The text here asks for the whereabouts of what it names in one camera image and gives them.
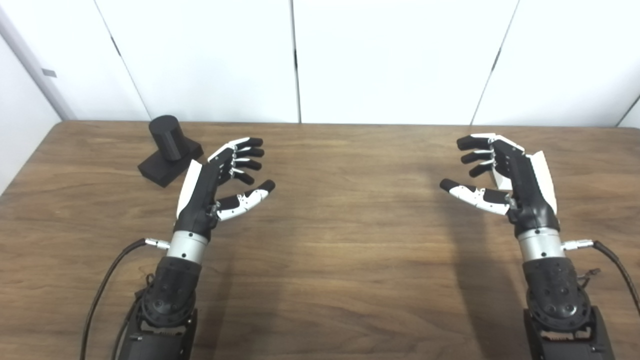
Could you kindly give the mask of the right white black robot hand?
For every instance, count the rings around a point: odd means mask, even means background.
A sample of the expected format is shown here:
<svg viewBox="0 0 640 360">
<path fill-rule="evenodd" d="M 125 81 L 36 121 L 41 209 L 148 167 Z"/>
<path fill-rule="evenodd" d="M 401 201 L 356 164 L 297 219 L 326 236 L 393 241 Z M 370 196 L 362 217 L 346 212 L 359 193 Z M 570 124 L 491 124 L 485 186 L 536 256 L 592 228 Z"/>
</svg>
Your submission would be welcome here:
<svg viewBox="0 0 640 360">
<path fill-rule="evenodd" d="M 439 183 L 442 190 L 480 210 L 505 215 L 514 226 L 515 236 L 526 231 L 560 231 L 557 202 L 549 167 L 542 158 L 496 133 L 475 133 L 455 142 L 462 164 L 477 162 L 468 173 L 471 178 L 496 171 L 510 181 L 511 192 L 460 184 L 450 178 Z"/>
</svg>

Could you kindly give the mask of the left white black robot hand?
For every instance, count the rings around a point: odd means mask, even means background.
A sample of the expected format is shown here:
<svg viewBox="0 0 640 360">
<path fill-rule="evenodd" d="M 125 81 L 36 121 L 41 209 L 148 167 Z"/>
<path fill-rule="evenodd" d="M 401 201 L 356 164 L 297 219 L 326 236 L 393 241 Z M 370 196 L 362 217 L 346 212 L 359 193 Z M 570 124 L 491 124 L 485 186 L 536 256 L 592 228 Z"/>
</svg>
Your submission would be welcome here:
<svg viewBox="0 0 640 360">
<path fill-rule="evenodd" d="M 211 231 L 219 222 L 228 221 L 263 202 L 275 189 L 275 182 L 266 180 L 244 193 L 217 198 L 217 190 L 236 179 L 247 186 L 255 179 L 246 170 L 259 171 L 257 158 L 265 155 L 263 139 L 242 137 L 227 142 L 205 162 L 191 161 L 178 198 L 174 231 L 211 240 Z"/>
</svg>

